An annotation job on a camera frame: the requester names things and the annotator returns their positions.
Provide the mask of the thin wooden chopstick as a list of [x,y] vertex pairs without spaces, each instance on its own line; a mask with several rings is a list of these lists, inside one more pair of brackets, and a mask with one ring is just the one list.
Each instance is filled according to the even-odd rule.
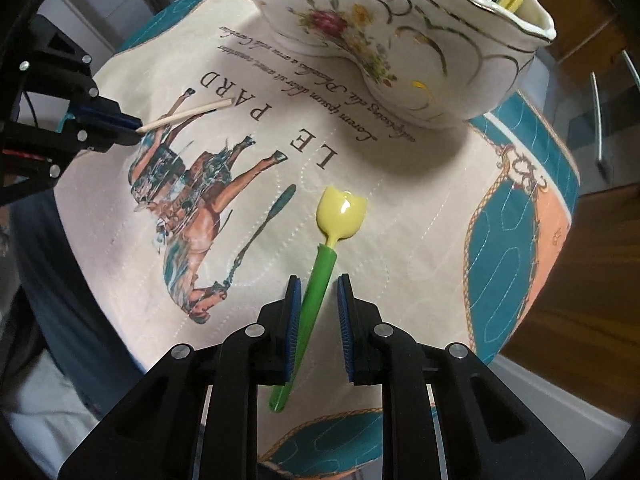
[[148,124],[142,125],[140,128],[137,128],[137,134],[145,134],[154,129],[172,125],[176,122],[182,122],[185,119],[198,116],[201,114],[208,114],[210,112],[214,112],[215,110],[223,110],[224,108],[230,107],[234,104],[234,99],[224,99],[216,102],[211,102],[206,105],[198,106],[191,108],[190,110],[184,110],[183,112],[172,114],[160,119],[157,119],[155,122],[149,122]]

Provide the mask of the yellow green tulip spoon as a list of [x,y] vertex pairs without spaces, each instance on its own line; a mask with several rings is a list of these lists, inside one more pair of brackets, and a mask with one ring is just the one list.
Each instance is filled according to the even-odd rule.
[[302,365],[314,331],[314,324],[329,287],[337,260],[336,245],[341,240],[353,237],[360,230],[366,218],[367,206],[366,198],[348,191],[341,191],[332,185],[328,186],[320,197],[316,221],[326,240],[318,246],[314,266],[302,299],[292,373],[284,386],[273,388],[269,399],[269,408],[273,413],[283,412],[288,404],[295,377]]

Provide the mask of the printed horse table mat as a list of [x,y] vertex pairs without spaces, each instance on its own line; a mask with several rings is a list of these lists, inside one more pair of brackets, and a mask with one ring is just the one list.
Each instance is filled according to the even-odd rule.
[[368,200],[336,245],[382,318],[432,347],[498,356],[572,225],[577,166],[516,91],[447,128],[382,107],[347,58],[288,50],[253,0],[178,0],[96,76],[145,120],[232,107],[83,154],[54,192],[72,254],[126,356],[148,370],[255,321],[291,275],[308,283],[330,185]]

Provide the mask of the white floral cutlery jar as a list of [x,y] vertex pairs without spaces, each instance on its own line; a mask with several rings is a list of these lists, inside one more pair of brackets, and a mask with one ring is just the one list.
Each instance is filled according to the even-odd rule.
[[253,0],[277,42],[347,58],[372,96],[407,122],[447,128],[498,107],[556,37],[537,0]]

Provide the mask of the built-in oven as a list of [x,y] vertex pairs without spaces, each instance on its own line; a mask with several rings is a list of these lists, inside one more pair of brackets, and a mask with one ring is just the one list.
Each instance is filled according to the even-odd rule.
[[548,65],[544,114],[580,173],[582,195],[639,182],[639,50],[613,55],[599,73],[589,67],[575,82],[558,63]]

